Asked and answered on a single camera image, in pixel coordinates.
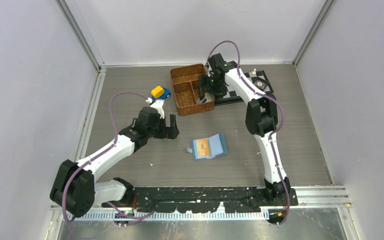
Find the brown wicker basket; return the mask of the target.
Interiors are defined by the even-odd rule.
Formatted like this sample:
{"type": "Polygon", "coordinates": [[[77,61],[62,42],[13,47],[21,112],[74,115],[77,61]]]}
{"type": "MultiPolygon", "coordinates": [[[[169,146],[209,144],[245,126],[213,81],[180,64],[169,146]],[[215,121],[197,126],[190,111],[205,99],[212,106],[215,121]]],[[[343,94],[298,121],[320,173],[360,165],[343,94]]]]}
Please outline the brown wicker basket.
{"type": "Polygon", "coordinates": [[[175,67],[170,70],[172,95],[179,116],[209,112],[215,109],[215,100],[197,104],[199,97],[199,76],[207,75],[204,64],[175,67]]]}

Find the orange credit card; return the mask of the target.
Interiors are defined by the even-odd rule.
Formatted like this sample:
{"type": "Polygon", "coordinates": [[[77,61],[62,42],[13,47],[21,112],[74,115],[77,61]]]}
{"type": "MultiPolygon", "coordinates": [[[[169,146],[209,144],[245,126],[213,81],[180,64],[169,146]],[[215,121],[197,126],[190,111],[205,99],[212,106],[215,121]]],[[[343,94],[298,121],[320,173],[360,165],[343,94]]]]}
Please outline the orange credit card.
{"type": "Polygon", "coordinates": [[[207,159],[211,155],[210,144],[208,138],[194,139],[192,142],[192,150],[194,157],[199,159],[207,159]]]}

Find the blue card holder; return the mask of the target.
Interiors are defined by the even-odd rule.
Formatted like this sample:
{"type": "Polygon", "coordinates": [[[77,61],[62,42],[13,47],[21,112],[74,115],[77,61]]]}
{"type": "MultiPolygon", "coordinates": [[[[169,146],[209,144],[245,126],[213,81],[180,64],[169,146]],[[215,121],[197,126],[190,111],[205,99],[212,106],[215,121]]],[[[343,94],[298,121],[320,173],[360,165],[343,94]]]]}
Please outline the blue card holder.
{"type": "Polygon", "coordinates": [[[210,137],[193,139],[187,152],[192,154],[195,161],[209,160],[228,154],[228,148],[223,133],[218,133],[210,137]]]}

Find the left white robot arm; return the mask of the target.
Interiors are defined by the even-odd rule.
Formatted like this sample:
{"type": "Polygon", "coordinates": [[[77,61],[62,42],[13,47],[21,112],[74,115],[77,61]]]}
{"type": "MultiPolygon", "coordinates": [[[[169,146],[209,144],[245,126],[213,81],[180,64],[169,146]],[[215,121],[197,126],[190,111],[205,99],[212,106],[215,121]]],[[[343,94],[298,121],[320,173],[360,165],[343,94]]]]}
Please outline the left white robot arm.
{"type": "Polygon", "coordinates": [[[116,163],[137,152],[150,138],[174,140],[180,131],[174,114],[170,125],[161,107],[143,107],[132,123],[117,132],[114,140],[99,151],[77,162],[69,159],[59,166],[49,198],[75,218],[85,215],[99,204],[119,204],[128,207],[134,201],[133,185],[126,180],[97,180],[116,163]]]}

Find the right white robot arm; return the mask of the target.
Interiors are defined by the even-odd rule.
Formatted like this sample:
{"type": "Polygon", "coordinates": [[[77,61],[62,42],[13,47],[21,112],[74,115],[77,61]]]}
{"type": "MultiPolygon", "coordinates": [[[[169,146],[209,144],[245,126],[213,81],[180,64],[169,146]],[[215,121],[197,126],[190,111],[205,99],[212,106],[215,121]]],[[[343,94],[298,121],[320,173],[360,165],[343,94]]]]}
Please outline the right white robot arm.
{"type": "Polygon", "coordinates": [[[223,97],[232,88],[246,104],[245,125],[255,137],[263,160],[265,198],[271,205],[279,205],[291,187],[277,146],[277,131],[283,126],[278,102],[271,90],[264,90],[270,83],[261,79],[261,74],[244,73],[238,63],[225,61],[219,53],[210,56],[205,66],[208,74],[199,77],[200,89],[223,97]]]}

